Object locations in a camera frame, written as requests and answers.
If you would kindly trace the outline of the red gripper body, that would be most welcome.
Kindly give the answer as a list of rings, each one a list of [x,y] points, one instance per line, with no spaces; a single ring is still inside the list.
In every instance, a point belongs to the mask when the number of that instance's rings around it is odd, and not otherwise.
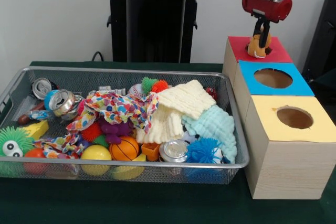
[[[288,17],[292,0],[242,0],[242,7],[255,17],[264,16],[268,21],[278,23]]]

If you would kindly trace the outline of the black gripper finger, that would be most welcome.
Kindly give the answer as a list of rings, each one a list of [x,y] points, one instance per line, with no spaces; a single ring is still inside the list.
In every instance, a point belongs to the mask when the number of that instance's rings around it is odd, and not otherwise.
[[[257,22],[256,22],[256,24],[255,24],[253,36],[255,36],[255,35],[261,35],[262,33],[263,33],[263,20],[262,19],[258,19]]]
[[[259,46],[260,48],[268,48],[270,44],[270,24],[269,21],[265,21],[260,30]]]

